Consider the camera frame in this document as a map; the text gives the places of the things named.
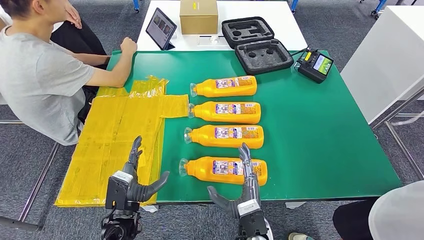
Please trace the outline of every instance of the blue chair leg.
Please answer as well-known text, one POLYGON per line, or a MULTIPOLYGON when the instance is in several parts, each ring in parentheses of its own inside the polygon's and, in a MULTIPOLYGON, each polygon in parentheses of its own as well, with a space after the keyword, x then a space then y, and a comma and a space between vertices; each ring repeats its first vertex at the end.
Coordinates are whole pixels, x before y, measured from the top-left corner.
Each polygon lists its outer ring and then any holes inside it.
POLYGON ((132 2, 134 3, 134 11, 136 13, 139 13, 140 11, 139 0, 132 0, 132 2))
POLYGON ((296 6, 298 5, 299 0, 293 0, 293 2, 291 3, 291 12, 295 13, 296 12, 296 6))
POLYGON ((387 2, 387 0, 380 0, 380 3, 378 4, 378 6, 375 8, 374 11, 371 12, 372 16, 377 15, 378 12, 380 12, 380 10, 383 8, 384 4, 387 2))

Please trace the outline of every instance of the black pants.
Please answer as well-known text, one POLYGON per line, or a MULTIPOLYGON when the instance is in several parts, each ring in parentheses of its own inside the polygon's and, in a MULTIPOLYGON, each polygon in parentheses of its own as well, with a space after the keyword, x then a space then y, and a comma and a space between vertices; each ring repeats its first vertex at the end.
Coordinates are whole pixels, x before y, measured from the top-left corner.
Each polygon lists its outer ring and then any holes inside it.
POLYGON ((377 198, 339 206, 332 216, 334 227, 343 240, 373 240, 368 216, 377 198))
MULTIPOLYGON (((55 44, 76 54, 96 54, 106 55, 102 43, 90 27, 81 20, 82 29, 76 28, 69 21, 65 21, 56 31, 51 34, 50 40, 55 44)), ((96 66, 100 69, 106 69, 108 65, 103 64, 96 66)), ((82 90, 85 94, 85 106, 79 111, 78 118, 85 124, 87 115, 89 114, 93 98, 99 90, 98 86, 83 86, 82 90)))

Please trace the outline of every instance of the remote controller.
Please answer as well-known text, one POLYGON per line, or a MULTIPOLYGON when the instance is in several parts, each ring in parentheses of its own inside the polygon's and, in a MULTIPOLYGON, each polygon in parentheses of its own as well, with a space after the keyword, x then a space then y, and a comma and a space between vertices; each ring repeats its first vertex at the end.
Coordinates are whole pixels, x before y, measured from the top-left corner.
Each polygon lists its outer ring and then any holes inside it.
POLYGON ((307 48, 294 65, 297 71, 320 84, 326 78, 333 65, 333 60, 318 51, 307 48))

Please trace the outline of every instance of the green tabletop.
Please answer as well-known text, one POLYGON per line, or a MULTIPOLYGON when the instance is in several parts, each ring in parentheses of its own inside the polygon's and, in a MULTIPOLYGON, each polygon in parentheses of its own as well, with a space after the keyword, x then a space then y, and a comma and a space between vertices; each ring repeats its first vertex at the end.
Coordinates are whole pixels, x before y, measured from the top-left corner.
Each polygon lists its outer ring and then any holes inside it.
MULTIPOLYGON (((115 53, 109 68, 118 61, 115 53)), ((125 85, 154 75, 169 80, 166 93, 189 94, 190 83, 246 75, 234 51, 146 51, 135 56, 125 85)), ((262 200, 352 199, 381 196, 401 186, 388 158, 333 66, 317 84, 293 68, 256 76, 254 96, 190 97, 193 104, 207 101, 253 101, 261 104, 259 122, 264 144, 251 150, 265 160, 268 181, 260 187, 262 200)), ((188 117, 166 119, 161 171, 170 171, 158 203, 209 201, 207 186, 215 186, 228 199, 240 196, 241 186, 179 176, 181 158, 237 157, 235 148, 186 144, 185 127, 225 124, 188 117)))

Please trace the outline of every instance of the tablet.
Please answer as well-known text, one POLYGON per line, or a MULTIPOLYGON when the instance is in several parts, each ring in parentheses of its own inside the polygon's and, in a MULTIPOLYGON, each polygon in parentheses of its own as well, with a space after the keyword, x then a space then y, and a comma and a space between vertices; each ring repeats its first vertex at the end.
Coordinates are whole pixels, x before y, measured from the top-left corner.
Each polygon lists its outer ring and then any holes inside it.
POLYGON ((146 33, 161 50, 166 50, 176 29, 177 25, 159 8, 156 8, 146 28, 146 33))

